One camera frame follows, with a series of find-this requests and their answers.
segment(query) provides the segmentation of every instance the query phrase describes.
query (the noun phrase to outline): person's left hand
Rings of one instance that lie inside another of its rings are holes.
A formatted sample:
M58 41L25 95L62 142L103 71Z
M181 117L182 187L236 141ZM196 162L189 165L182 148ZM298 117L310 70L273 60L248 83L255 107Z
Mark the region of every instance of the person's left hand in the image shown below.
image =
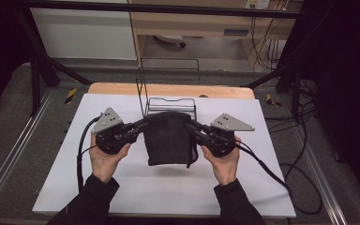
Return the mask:
M90 146L96 145L96 134L92 134ZM110 155L101 151L97 146L89 150L90 160L92 162L93 175L100 181L107 184L113 177L113 173L118 166L119 161L128 155L130 143L127 143L116 155Z

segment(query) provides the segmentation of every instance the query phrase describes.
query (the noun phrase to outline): gray floor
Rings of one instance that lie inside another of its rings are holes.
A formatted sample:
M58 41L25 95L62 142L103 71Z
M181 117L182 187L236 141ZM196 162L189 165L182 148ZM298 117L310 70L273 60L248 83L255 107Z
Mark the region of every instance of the gray floor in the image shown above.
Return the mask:
M161 43L150 37L147 39L146 57L196 57L201 60L202 79L191 84L220 84L238 86L249 83L263 75L252 73L245 68L247 59L239 51L240 42L220 38L187 37L185 49L172 44ZM94 81L99 82L134 82L137 76L135 67L82 67L73 65L74 70ZM63 84L74 82L61 76ZM272 88L276 80L255 89L256 98L261 101L265 116L279 117L288 115L285 107L266 104L266 94L272 95L274 101L285 103L289 94L277 95ZM11 176L0 193L0 218L47 220L49 217L31 212L37 198L37 190L43 186L51 168L60 142L66 136L66 130L77 110L82 93L87 86L78 86L78 91L69 105L64 104L71 85L62 85L54 89L52 101L37 129L26 145ZM24 128L31 112L31 91L29 67L20 67L13 74L0 101L0 166L4 163L11 147ZM270 128L276 123L267 122ZM360 224L360 186L353 176L350 167L334 160L334 152L327 140L319 118L312 117L307 123L308 144L319 161L324 174L333 189L348 224ZM273 145L279 162L293 162L300 151L300 140L294 128L272 133ZM305 160L298 166L309 173ZM298 172L293 172L289 184L294 191L293 202L308 211L318 206L317 195L311 185ZM314 216L296 211L297 218L292 224L332 224L325 208ZM267 220L270 224L286 224L285 220Z

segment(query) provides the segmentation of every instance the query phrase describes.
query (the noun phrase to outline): forearm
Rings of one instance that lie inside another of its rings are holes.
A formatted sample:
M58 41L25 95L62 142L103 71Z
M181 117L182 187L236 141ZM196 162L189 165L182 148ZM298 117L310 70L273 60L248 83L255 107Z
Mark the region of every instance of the forearm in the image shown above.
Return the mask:
M110 209L110 201L118 189L119 185L114 179L104 184L92 174L86 180L81 193L53 217L48 225L104 224Z
M221 225L265 224L237 179L226 186L216 186L215 193L221 208Z

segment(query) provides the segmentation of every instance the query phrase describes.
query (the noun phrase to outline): white table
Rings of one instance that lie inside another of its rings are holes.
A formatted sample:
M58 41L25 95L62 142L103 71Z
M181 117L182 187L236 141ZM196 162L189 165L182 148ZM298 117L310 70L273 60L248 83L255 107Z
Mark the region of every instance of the white table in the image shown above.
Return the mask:
M254 126L256 130L253 132L236 131L235 134L274 174L283 179L258 100L206 97L194 99L200 123L208 125L222 113L228 113ZM87 123L103 113L107 107L113 107L125 123L142 118L138 96L85 94L39 193L34 212L55 214L77 195L76 156L80 138ZM90 139L87 137L83 149L89 145ZM213 187L218 181L200 148L199 153L200 158L189 169L186 165L150 167L147 164L148 155L141 134L114 174L121 187L111 202L110 215L217 217L220 210ZM89 156L84 154L83 177L86 179L91 172ZM295 217L287 190L246 153L241 153L237 176L250 202L263 217Z

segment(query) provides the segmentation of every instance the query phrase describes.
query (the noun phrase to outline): floor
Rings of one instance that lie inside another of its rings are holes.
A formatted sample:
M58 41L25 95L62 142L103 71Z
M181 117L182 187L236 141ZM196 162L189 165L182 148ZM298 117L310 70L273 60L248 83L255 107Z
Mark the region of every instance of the floor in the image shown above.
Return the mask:
M240 41L222 38L185 37L186 48L163 43L153 37L146 42L145 57L195 57L201 61L201 84L220 84L239 86L250 83L267 73L269 69L253 71L248 67L245 54L240 51ZM134 82L137 77L137 67L114 62L109 67L83 67L84 62L74 61L71 67L95 81L100 82ZM61 141L65 139L66 130L77 110L82 93L87 86L75 83L67 76L60 74L62 83L58 88L45 88L51 93L51 101L47 105L43 116L33 130L32 136L24 145L22 154L14 161L11 174L0 189L0 218L14 219L9 223L0 224L41 224L49 217L36 215L31 212L38 196L38 190L51 168L55 155L60 149ZM276 79L265 83L254 90L256 98L261 101L265 117L283 117L289 115L290 94L277 94ZM306 85L313 87L313 83L306 81ZM77 87L77 93L69 105L64 104L68 91ZM277 104L267 104L267 94ZM302 103L308 102L308 97L302 97ZM13 74L5 93L0 101L0 168L10 154L12 146L22 135L23 128L30 119L31 91L29 67L19 67ZM293 127L293 121L283 123L267 120L267 126L272 131L271 138L280 163L292 163L298 156L303 140L303 129ZM353 176L353 172L345 163L336 162L333 148L328 141L319 116L311 116L307 126L307 148L317 159L322 173L336 199L346 223L337 223L330 218L330 210L324 206L316 215L306 215L296 210L297 218L292 224L360 224L360 186ZM309 155L305 155L297 164L307 176L314 179L313 171L309 167ZM294 191L295 205L307 211L314 211L320 205L319 197L306 177L294 171L288 180ZM288 221L267 219L268 224L287 224Z

